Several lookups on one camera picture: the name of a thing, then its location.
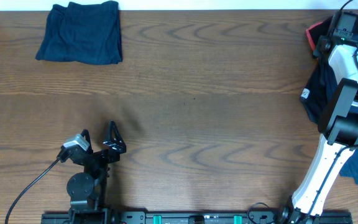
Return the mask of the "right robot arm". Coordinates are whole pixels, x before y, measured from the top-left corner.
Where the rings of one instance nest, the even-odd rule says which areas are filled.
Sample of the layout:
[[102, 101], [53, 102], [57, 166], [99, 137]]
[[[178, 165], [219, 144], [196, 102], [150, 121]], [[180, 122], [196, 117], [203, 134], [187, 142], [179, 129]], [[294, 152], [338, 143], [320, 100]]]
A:
[[310, 168], [276, 223], [352, 223], [349, 212], [324, 212], [323, 205], [342, 166], [358, 149], [357, 20], [357, 14], [337, 11], [313, 52], [333, 69], [337, 88], [319, 119], [319, 144]]

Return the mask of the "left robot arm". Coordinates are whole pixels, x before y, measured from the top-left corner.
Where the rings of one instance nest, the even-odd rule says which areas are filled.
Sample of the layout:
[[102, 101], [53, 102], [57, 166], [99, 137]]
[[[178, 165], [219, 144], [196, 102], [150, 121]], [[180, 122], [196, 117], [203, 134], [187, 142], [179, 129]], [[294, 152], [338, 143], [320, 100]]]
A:
[[126, 144], [111, 120], [103, 144], [106, 149], [93, 151], [87, 129], [67, 139], [61, 146], [57, 159], [64, 163], [71, 160], [83, 167], [83, 172], [73, 175], [67, 183], [70, 196], [69, 223], [118, 223], [113, 209], [105, 204], [109, 165], [120, 160]]

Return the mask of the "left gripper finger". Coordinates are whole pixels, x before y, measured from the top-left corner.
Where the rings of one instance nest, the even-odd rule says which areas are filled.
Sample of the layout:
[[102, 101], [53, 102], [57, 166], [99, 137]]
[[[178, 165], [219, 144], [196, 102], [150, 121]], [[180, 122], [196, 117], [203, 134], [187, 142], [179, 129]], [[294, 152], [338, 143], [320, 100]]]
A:
[[90, 133], [87, 129], [82, 130], [81, 135], [86, 139], [86, 141], [89, 144], [89, 147], [87, 149], [87, 152], [92, 152], [92, 145], [91, 145], [91, 138], [90, 138]]
[[127, 146], [121, 137], [116, 123], [110, 120], [103, 144], [117, 153], [126, 153]]

